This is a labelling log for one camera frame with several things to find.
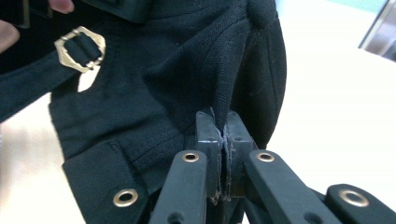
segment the black fabric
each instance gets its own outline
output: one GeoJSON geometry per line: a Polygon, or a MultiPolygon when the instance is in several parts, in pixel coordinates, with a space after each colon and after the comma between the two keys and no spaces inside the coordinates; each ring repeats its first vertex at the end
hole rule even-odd
{"type": "MultiPolygon", "coordinates": [[[[112,16],[99,22],[95,31],[106,39],[106,56],[96,80],[77,92],[73,75],[52,92],[49,106],[64,170],[87,221],[114,206],[99,202],[114,193],[108,179],[117,160],[129,173],[115,176],[114,184],[131,177],[155,201],[173,157],[194,134],[199,110],[212,107],[222,131],[231,108],[265,148],[286,82],[274,0],[157,0],[145,24],[112,16]],[[122,157],[105,153],[112,146],[122,157]]],[[[237,199],[210,204],[208,223],[236,223],[242,209],[237,199]]]]}
{"type": "Polygon", "coordinates": [[[102,52],[99,50],[95,42],[93,42],[93,40],[84,33],[78,34],[78,36],[73,39],[84,50],[84,53],[87,54],[88,58],[98,59],[102,55],[102,52]]]}
{"type": "Polygon", "coordinates": [[[36,63],[0,76],[0,122],[77,74],[78,71],[59,64],[57,52],[53,52],[36,63]]]}
{"type": "Polygon", "coordinates": [[[64,47],[73,60],[81,66],[85,67],[85,65],[91,61],[90,57],[85,53],[85,50],[79,47],[79,43],[75,38],[66,41],[64,47]]]}

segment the metal buckle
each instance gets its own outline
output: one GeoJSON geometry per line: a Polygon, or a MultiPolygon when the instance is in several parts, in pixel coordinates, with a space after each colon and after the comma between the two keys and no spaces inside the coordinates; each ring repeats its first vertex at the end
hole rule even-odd
{"type": "Polygon", "coordinates": [[[92,70],[96,65],[99,65],[105,58],[106,41],[105,38],[99,34],[96,34],[83,26],[79,26],[67,35],[62,36],[60,39],[55,41],[55,47],[58,50],[59,62],[64,66],[74,68],[81,73],[86,73],[92,70]],[[84,33],[89,36],[93,42],[98,46],[99,50],[102,52],[101,57],[96,59],[94,62],[89,62],[85,66],[81,66],[79,63],[74,61],[74,59],[67,53],[67,49],[64,47],[64,42],[73,37],[79,35],[79,33],[84,33]]]}

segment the backpack strap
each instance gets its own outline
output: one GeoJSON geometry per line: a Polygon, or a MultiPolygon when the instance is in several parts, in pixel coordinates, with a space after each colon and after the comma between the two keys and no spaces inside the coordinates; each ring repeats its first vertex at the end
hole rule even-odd
{"type": "Polygon", "coordinates": [[[92,34],[78,27],[56,41],[58,52],[0,76],[0,122],[70,78],[99,64],[104,57],[106,43],[101,36],[92,34]]]}

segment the silver grommet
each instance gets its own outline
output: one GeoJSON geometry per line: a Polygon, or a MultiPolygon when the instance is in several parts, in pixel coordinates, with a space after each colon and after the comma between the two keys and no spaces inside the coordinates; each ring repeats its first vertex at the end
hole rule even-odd
{"type": "Polygon", "coordinates": [[[339,195],[346,203],[350,203],[358,207],[367,207],[369,205],[369,200],[356,191],[343,189],[340,190],[339,195]]]}
{"type": "Polygon", "coordinates": [[[259,159],[259,161],[271,162],[275,160],[275,157],[267,152],[262,152],[257,154],[257,159],[259,159]]]}
{"type": "Polygon", "coordinates": [[[183,155],[183,161],[187,162],[195,162],[199,160],[198,154],[195,153],[186,153],[183,155]]]}
{"type": "Polygon", "coordinates": [[[127,207],[134,204],[138,196],[135,189],[122,189],[114,195],[113,203],[117,207],[127,207]]]}

